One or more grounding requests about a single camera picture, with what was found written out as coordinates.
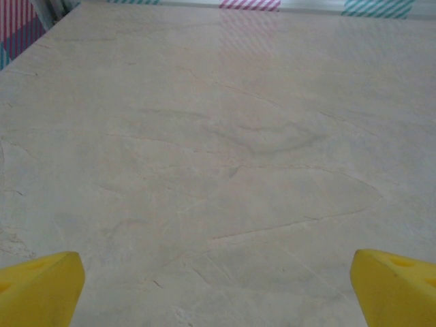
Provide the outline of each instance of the pink striped pattern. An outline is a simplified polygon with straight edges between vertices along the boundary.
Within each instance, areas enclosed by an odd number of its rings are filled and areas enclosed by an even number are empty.
[[[222,0],[221,9],[259,10],[261,12],[278,12],[281,0]]]
[[[30,0],[0,0],[0,69],[45,34]]]

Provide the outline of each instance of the marble surface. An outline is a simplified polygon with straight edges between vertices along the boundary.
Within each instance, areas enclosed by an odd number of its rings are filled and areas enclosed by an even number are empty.
[[[355,250],[436,262],[436,23],[83,3],[0,73],[0,263],[72,326],[365,326]]]

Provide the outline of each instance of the marble countertop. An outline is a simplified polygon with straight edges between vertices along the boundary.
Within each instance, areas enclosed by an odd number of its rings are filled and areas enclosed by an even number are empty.
[[[83,3],[0,73],[0,262],[72,326],[365,326],[355,250],[436,262],[436,22]]]

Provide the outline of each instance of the yellow plastic piece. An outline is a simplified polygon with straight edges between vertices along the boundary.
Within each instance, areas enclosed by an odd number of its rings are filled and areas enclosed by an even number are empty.
[[[76,252],[0,270],[0,326],[68,326],[84,284]]]
[[[436,326],[436,264],[358,250],[350,273],[369,327]]]

